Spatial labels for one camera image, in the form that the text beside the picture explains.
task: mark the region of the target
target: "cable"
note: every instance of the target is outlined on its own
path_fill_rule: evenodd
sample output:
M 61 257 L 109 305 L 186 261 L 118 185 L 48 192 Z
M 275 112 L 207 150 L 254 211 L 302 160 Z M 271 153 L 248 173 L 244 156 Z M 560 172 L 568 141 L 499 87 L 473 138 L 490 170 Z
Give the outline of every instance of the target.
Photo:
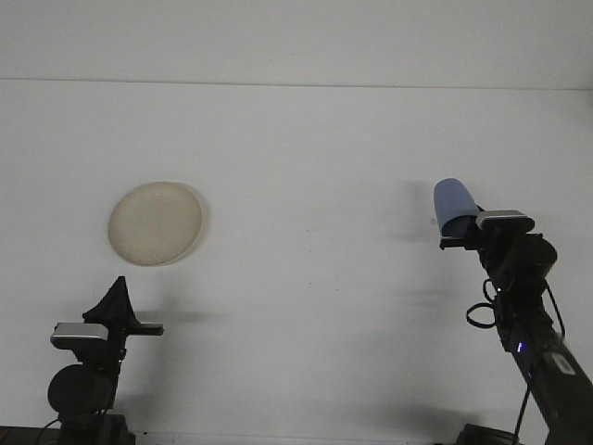
M 556 299 L 552 294 L 552 289 L 549 288 L 549 284 L 546 281 L 546 290 L 548 291 L 549 299 L 552 301 L 552 305 L 554 306 L 554 311 L 556 312 L 556 317 L 558 318 L 558 324 L 560 325 L 562 340 L 566 337 L 566 328 L 564 327 L 564 321 L 560 315 L 560 310 L 558 309 L 558 305 L 556 304 Z
M 44 434 L 44 432 L 46 431 L 46 429 L 48 427 L 50 427 L 51 425 L 53 425 L 58 420 L 59 419 L 53 420 L 49 424 L 47 424 L 46 426 L 44 426 L 43 428 L 41 428 L 41 431 L 39 431 L 39 434 L 37 435 L 37 439 L 35 439 L 35 441 L 33 442 L 33 445 L 39 445 L 39 441 L 41 440 L 41 436 Z
M 536 374 L 537 374 L 537 364 L 534 366 L 534 370 L 531 373 L 531 378 L 527 383 L 527 390 L 525 391 L 525 395 L 523 397 L 523 402 L 521 403 L 521 410 L 519 410 L 519 417 L 517 418 L 517 424 L 515 426 L 515 432 L 512 436 L 512 445 L 517 445 L 519 441 L 519 430 L 521 429 L 521 423 L 523 422 L 523 416 L 525 414 L 525 408 L 527 407 L 527 401 L 529 400 L 529 395 L 531 394 L 531 389 L 533 388 L 534 382 L 536 381 Z
M 472 326 L 479 327 L 480 329 L 490 329 L 491 327 L 494 327 L 497 323 L 496 320 L 492 323 L 480 323 L 476 322 L 472 317 L 470 317 L 470 314 L 473 311 L 480 308 L 488 308 L 494 311 L 494 306 L 492 303 L 476 303 L 465 313 L 465 320 L 467 320 L 467 323 L 471 324 Z
M 486 290 L 486 285 L 488 283 L 492 283 L 492 280 L 490 278 L 487 278 L 486 280 L 484 280 L 484 283 L 482 284 L 482 292 L 484 292 L 485 299 L 487 299 L 490 303 L 494 303 L 494 300 L 492 299 L 492 297 L 490 297 L 488 295 L 488 291 Z

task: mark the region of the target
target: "white surface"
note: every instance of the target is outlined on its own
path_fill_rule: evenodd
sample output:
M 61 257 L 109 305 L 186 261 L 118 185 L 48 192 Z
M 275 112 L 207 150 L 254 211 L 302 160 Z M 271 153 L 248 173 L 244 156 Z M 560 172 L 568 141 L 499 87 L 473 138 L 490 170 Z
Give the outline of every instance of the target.
M 0 78 L 593 88 L 590 0 L 3 0 Z
M 593 373 L 593 99 L 510 92 L 0 83 L 0 423 L 53 417 L 48 338 L 119 274 L 138 337 L 117 409 L 131 428 L 451 441 L 512 429 L 524 383 L 495 332 L 465 323 L 484 277 L 438 249 L 433 185 L 534 217 L 560 254 L 550 282 Z M 111 249 L 132 187 L 178 181 L 208 227 L 158 269 Z M 546 431 L 530 404 L 525 443 Z

